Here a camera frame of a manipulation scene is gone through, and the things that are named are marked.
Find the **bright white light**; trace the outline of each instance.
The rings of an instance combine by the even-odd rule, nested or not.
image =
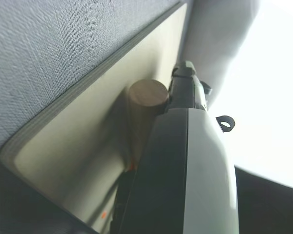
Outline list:
[[[293,187],[293,0],[262,2],[211,111],[238,167]]]

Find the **wooden board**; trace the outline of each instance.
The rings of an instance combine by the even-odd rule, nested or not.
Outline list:
[[[169,86],[186,8],[168,10],[26,124],[1,150],[1,162],[96,231],[107,232],[117,178],[130,164],[128,87],[145,78]]]

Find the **textured gray surface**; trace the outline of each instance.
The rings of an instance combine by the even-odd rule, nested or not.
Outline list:
[[[0,1],[0,147],[177,0]]]

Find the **orange mark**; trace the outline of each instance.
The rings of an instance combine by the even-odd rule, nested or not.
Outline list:
[[[106,211],[103,212],[101,218],[105,218],[106,217]]]

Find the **wooden cylinder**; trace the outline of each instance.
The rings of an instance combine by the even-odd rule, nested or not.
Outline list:
[[[147,143],[153,122],[163,114],[168,102],[168,91],[159,81],[143,79],[129,89],[131,149],[133,163],[137,166]]]

